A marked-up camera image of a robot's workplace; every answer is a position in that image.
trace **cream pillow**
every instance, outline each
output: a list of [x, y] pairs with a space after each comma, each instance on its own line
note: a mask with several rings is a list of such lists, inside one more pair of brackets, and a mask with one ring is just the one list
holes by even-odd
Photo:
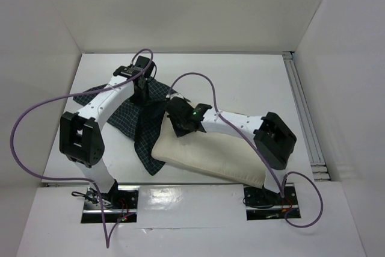
[[194, 172], [262, 188], [266, 167], [241, 138], [192, 132], [177, 138], [165, 114], [152, 157]]

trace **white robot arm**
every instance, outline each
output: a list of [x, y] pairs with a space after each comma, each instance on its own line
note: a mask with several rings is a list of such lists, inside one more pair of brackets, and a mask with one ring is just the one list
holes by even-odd
[[100, 132], [125, 100], [130, 99], [138, 105], [146, 103], [149, 97], [147, 80], [154, 63], [135, 81], [122, 83], [144, 70], [149, 61], [139, 56], [135, 65], [119, 67], [105, 87], [112, 89], [100, 92], [77, 112], [65, 112], [60, 118], [60, 152], [73, 161], [86, 178], [94, 180], [103, 198], [111, 203], [113, 199], [124, 199], [124, 196], [117, 196], [124, 191], [118, 190], [117, 181], [108, 173], [103, 161], [105, 146]]
[[[232, 123], [252, 143], [266, 159], [281, 184], [286, 174], [288, 158], [293, 152], [296, 136], [275, 113], [268, 112], [265, 117], [216, 112], [210, 105], [198, 104], [193, 108], [180, 94], [169, 96], [166, 112], [173, 124], [177, 137], [190, 132], [217, 132], [241, 138], [240, 134], [225, 123], [219, 114]], [[278, 194], [280, 189], [267, 169], [264, 189]]]
[[[103, 198], [111, 203], [114, 203], [114, 199], [124, 199], [124, 191], [118, 190], [117, 181], [108, 173], [103, 162], [105, 147], [100, 132], [109, 117], [125, 100], [130, 99], [138, 105], [146, 103], [149, 95], [147, 80], [154, 63], [140, 78], [116, 86], [142, 71], [149, 61], [148, 58], [138, 57], [134, 66], [119, 67], [106, 85], [106, 88], [115, 88], [99, 93], [76, 113], [65, 112], [60, 119], [60, 152], [73, 161], [86, 178], [94, 180]], [[210, 105], [198, 104], [193, 108], [179, 94], [169, 98], [166, 112], [178, 137], [195, 131], [240, 137], [238, 132], [219, 118]], [[244, 116], [225, 111], [219, 111], [219, 114], [256, 145], [281, 182], [286, 173], [289, 155], [297, 140], [281, 118], [274, 113], [268, 113], [265, 117]], [[269, 170], [266, 170], [264, 188], [276, 194], [280, 191]]]

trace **cable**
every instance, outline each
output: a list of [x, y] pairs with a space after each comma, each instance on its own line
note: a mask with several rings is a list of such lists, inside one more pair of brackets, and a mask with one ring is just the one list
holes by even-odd
[[272, 170], [272, 168], [270, 167], [270, 165], [267, 163], [266, 159], [263, 157], [263, 155], [258, 151], [257, 147], [255, 146], [255, 144], [253, 144], [249, 139], [248, 137], [246, 137], [246, 135], [240, 130], [238, 129], [235, 125], [233, 125], [230, 121], [228, 121], [227, 119], [225, 119], [219, 109], [218, 109], [218, 105], [217, 105], [217, 94], [215, 92], [215, 87], [214, 87], [214, 84], [212, 83], [211, 79], [209, 79], [206, 75], [202, 74], [202, 73], [198, 73], [198, 72], [188, 72], [188, 73], [184, 73], [183, 75], [179, 76], [178, 78], [176, 78], [173, 82], [173, 84], [170, 86], [170, 89], [168, 91], [168, 95], [171, 95], [171, 90], [173, 89], [174, 85], [178, 82], [178, 80], [180, 80], [181, 78], [183, 78], [184, 76], [187, 76], [187, 75], [198, 75], [198, 76], [201, 76], [202, 78], [206, 79], [209, 83], [210, 83], [210, 86], [211, 86], [211, 89], [212, 89], [212, 98], [213, 98], [213, 103], [214, 103], [214, 109], [215, 111], [217, 112], [219, 118], [226, 124], [228, 124], [230, 127], [232, 127], [248, 144], [249, 146], [256, 152], [256, 154], [259, 156], [259, 158], [261, 159], [261, 161], [265, 164], [266, 168], [268, 169], [268, 171], [271, 173], [271, 176], [273, 176], [275, 182], [277, 183], [277, 186], [280, 190], [280, 195], [281, 195], [281, 198], [285, 198], [285, 191], [284, 191], [284, 188], [285, 188], [285, 183], [286, 183], [286, 180], [288, 178], [289, 175], [291, 174], [295, 174], [295, 175], [298, 175], [298, 176], [301, 176], [301, 177], [304, 177], [305, 179], [307, 179], [310, 184], [313, 186], [313, 188], [316, 190], [317, 192], [317, 195], [319, 197], [319, 202], [320, 202], [320, 210], [319, 210], [319, 214], [317, 216], [317, 218], [309, 223], [309, 224], [305, 224], [305, 225], [297, 225], [297, 224], [293, 224], [291, 223], [289, 220], [288, 220], [288, 214], [293, 210], [289, 210], [286, 212], [285, 214], [285, 220], [286, 222], [293, 226], [293, 227], [296, 227], [296, 228], [308, 228], [308, 227], [311, 227], [313, 226], [315, 223], [318, 222], [318, 220], [321, 218], [322, 216], [322, 213], [324, 212], [324, 201], [322, 199], [322, 196], [321, 196], [321, 193], [319, 192], [317, 186], [314, 184], [314, 182], [312, 180], [310, 180], [307, 176], [305, 176], [304, 174], [302, 173], [299, 173], [299, 172], [288, 172], [287, 174], [285, 174], [285, 176], [283, 177], [283, 180], [282, 180], [282, 184], [280, 184], [276, 174], [274, 173], [274, 171]]
[[148, 48], [144, 48], [144, 49], [141, 49], [140, 51], [138, 51], [134, 57], [131, 59], [131, 64], [134, 63], [134, 60], [138, 57], [139, 54], [141, 54], [142, 52], [144, 51], [147, 51], [150, 53], [150, 61], [149, 63], [147, 64], [147, 66], [141, 71], [139, 72], [138, 74], [134, 75], [133, 77], [127, 79], [126, 81], [120, 83], [120, 84], [117, 84], [113, 87], [107, 87], [107, 88], [102, 88], [100, 90], [95, 90], [95, 91], [88, 91], [88, 92], [84, 92], [84, 93], [72, 93], [72, 94], [67, 94], [67, 95], [64, 95], [64, 96], [58, 96], [58, 97], [55, 97], [55, 98], [52, 98], [52, 99], [48, 99], [46, 101], [43, 101], [43, 102], [39, 102], [33, 106], [31, 106], [30, 108], [28, 108], [24, 113], [22, 113], [19, 118], [16, 120], [15, 124], [13, 125], [13, 128], [12, 128], [12, 131], [11, 131], [11, 135], [10, 135], [10, 148], [11, 148], [11, 153], [13, 155], [13, 158], [14, 160], [17, 162], [17, 164], [24, 170], [26, 171], [28, 174], [30, 174], [31, 176], [33, 177], [36, 177], [36, 178], [39, 178], [39, 179], [43, 179], [43, 180], [48, 180], [48, 181], [85, 181], [85, 182], [89, 182], [91, 184], [93, 184], [95, 186], [95, 189], [97, 191], [97, 195], [99, 197], [99, 203], [101, 204], [100, 206], [100, 210], [102, 212], [102, 224], [103, 224], [103, 231], [104, 231], [104, 236], [105, 236], [105, 241], [106, 241], [106, 247], [107, 249], [109, 248], [109, 242], [111, 240], [111, 234], [113, 232], [113, 230], [115, 229], [115, 227], [123, 220], [122, 218], [118, 219], [118, 221], [115, 223], [115, 225], [111, 228], [111, 231], [109, 232], [109, 234], [107, 233], [107, 226], [106, 226], [106, 219], [105, 219], [105, 215], [104, 215], [104, 208], [103, 208], [103, 202], [102, 202], [102, 193], [100, 192], [100, 189], [99, 187], [97, 186], [97, 183], [95, 183], [94, 180], [92, 179], [88, 179], [88, 178], [54, 178], [54, 177], [46, 177], [46, 176], [42, 176], [40, 174], [37, 174], [33, 171], [31, 171], [29, 168], [27, 168], [22, 162], [21, 160], [19, 159], [17, 153], [16, 153], [16, 150], [14, 148], [14, 136], [15, 136], [15, 133], [16, 133], [16, 129], [17, 127], [19, 126], [20, 122], [22, 121], [22, 119], [28, 114], [30, 113], [31, 111], [33, 111], [34, 109], [42, 106], [42, 105], [45, 105], [45, 104], [49, 104], [51, 102], [55, 102], [55, 101], [58, 101], [60, 99], [67, 99], [67, 98], [72, 98], [72, 97], [75, 97], [75, 96], [86, 96], [86, 95], [90, 95], [90, 94], [98, 94], [98, 93], [102, 93], [102, 92], [105, 92], [105, 91], [109, 91], [109, 90], [113, 90], [115, 88], [118, 88], [122, 85], [125, 85], [137, 78], [139, 78], [142, 74], [144, 74], [146, 72], [146, 70], [151, 66], [152, 64], [152, 61], [153, 61], [153, 52], [151, 49], [148, 49]]
[[150, 82], [153, 82], [153, 80], [155, 79], [156, 77], [156, 73], [158, 72], [158, 67], [156, 66], [156, 64], [154, 64], [154, 67], [155, 67], [155, 73], [154, 73], [154, 76], [151, 77], [151, 80], [149, 81]]
[[297, 225], [297, 224], [294, 224], [294, 223], [291, 223], [289, 220], [288, 220], [288, 214], [295, 210], [295, 208], [292, 208], [290, 209], [289, 211], [287, 211], [285, 213], [285, 220], [287, 223], [289, 223], [289, 225], [293, 226], [293, 227], [296, 227], [296, 228], [308, 228], [308, 227], [311, 227], [313, 226], [315, 223], [317, 223], [319, 221], [319, 219], [321, 218], [322, 216], [322, 213], [324, 212], [324, 200], [322, 199], [322, 196], [321, 196], [321, 192], [319, 192], [317, 186], [314, 184], [314, 182], [312, 180], [309, 179], [309, 177], [305, 176], [304, 174], [300, 173], [300, 172], [289, 172], [285, 175], [285, 177], [283, 177], [283, 181], [282, 183], [284, 184], [286, 182], [286, 179], [288, 178], [289, 175], [292, 175], [292, 174], [295, 174], [295, 175], [298, 175], [298, 176], [301, 176], [301, 177], [304, 177], [305, 179], [307, 179], [309, 181], [309, 183], [313, 186], [313, 188], [315, 189], [315, 191], [317, 192], [317, 195], [318, 195], [318, 198], [319, 198], [319, 203], [320, 203], [320, 209], [319, 209], [319, 214], [317, 216], [317, 218], [309, 223], [309, 224], [305, 224], [305, 225]]

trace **dark plaid cloth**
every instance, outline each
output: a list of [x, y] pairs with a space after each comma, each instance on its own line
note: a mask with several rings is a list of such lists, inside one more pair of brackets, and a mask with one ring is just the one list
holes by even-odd
[[[93, 87], [87, 91], [98, 90], [104, 86], [106, 85]], [[126, 100], [107, 121], [124, 135], [134, 140], [135, 151], [152, 176], [158, 173], [164, 165], [164, 162], [151, 157], [151, 151], [161, 133], [166, 105], [165, 97], [169, 89], [169, 86], [151, 79], [149, 81], [150, 100], [144, 107], [139, 107]], [[81, 105], [86, 105], [95, 96], [95, 94], [78, 96], [73, 100]]]

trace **white wall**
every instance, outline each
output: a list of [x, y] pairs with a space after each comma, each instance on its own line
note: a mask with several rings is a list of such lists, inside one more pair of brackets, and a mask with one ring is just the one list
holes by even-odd
[[54, 0], [84, 52], [293, 51], [320, 0]]
[[[0, 0], [0, 6], [0, 248], [2, 256], [14, 256], [40, 181], [14, 162], [10, 131], [30, 105], [69, 90], [80, 51], [51, 0]], [[37, 173], [44, 171], [62, 107], [40, 109], [17, 132], [19, 155]]]
[[385, 251], [385, 0], [322, 0], [295, 63], [368, 256]]

